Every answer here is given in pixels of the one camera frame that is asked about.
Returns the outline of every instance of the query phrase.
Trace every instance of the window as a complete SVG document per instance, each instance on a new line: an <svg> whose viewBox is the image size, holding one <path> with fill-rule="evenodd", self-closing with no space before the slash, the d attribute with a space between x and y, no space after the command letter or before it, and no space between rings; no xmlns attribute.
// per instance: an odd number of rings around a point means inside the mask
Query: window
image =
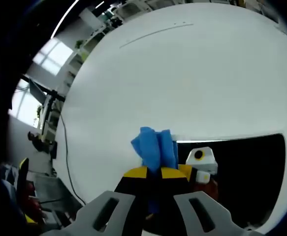
<svg viewBox="0 0 287 236"><path fill-rule="evenodd" d="M40 105L40 102L30 94L29 84L20 80L12 97L12 109L9 110L9 114L21 122L37 128L39 122L37 108Z"/></svg>
<svg viewBox="0 0 287 236"><path fill-rule="evenodd" d="M73 51L56 38L50 39L36 54L33 61L57 75Z"/></svg>

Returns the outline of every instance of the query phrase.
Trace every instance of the black surface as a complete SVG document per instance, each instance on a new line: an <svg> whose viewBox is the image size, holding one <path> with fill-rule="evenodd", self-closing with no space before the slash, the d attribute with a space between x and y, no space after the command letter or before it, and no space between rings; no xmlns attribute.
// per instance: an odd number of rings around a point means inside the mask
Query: black surface
<svg viewBox="0 0 287 236"><path fill-rule="evenodd" d="M193 148L210 147L218 163L219 202L241 227L260 224L272 211L285 169L281 134L211 143L178 144L179 164Z"/></svg>
<svg viewBox="0 0 287 236"><path fill-rule="evenodd" d="M57 141L54 141L53 144L51 145L50 157L53 160L57 158L57 146L58 146Z"/></svg>

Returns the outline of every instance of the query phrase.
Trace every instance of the blue towel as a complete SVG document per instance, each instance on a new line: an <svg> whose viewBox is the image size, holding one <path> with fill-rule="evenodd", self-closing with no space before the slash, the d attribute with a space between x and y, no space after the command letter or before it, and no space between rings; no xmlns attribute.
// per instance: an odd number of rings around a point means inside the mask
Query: blue towel
<svg viewBox="0 0 287 236"><path fill-rule="evenodd" d="M149 127L141 127L140 134L131 141L134 150L142 158L142 165L156 173L161 166L178 169L177 143L170 131L156 132Z"/></svg>

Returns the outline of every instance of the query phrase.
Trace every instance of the white tabletop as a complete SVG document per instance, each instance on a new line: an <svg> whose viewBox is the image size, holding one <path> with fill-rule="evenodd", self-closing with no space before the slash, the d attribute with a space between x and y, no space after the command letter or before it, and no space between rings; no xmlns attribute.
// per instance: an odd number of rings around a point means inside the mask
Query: white tabletop
<svg viewBox="0 0 287 236"><path fill-rule="evenodd" d="M140 165L130 141L141 126L195 140L280 132L287 152L287 36L264 16L230 5L153 11L103 38L62 115L73 185L86 202ZM71 190L61 122L56 140L54 168ZM277 204L259 231L286 210L287 156Z"/></svg>

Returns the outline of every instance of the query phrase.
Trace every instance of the yellow object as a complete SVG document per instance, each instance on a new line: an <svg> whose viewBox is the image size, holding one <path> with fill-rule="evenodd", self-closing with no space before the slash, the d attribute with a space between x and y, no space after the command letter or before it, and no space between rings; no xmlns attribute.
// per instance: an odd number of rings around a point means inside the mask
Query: yellow object
<svg viewBox="0 0 287 236"><path fill-rule="evenodd" d="M34 224L37 224L37 222L33 221L30 217L28 217L26 214L25 215L25 218L26 218L26 222L27 223L34 223Z"/></svg>
<svg viewBox="0 0 287 236"><path fill-rule="evenodd" d="M148 168L146 166L141 166L138 168L131 169L130 171L124 174L124 177L130 178L146 178Z"/></svg>
<svg viewBox="0 0 287 236"><path fill-rule="evenodd" d="M182 172L179 170L175 170L168 167L162 167L162 178L187 178Z"/></svg>
<svg viewBox="0 0 287 236"><path fill-rule="evenodd" d="M21 168L21 167L22 167L22 165L23 165L23 163L26 161L26 159L28 159L28 158L24 158L24 160L23 160L23 161L21 161L19 168Z"/></svg>
<svg viewBox="0 0 287 236"><path fill-rule="evenodd" d="M178 169L186 176L189 182L191 179L192 166L191 165L178 165Z"/></svg>

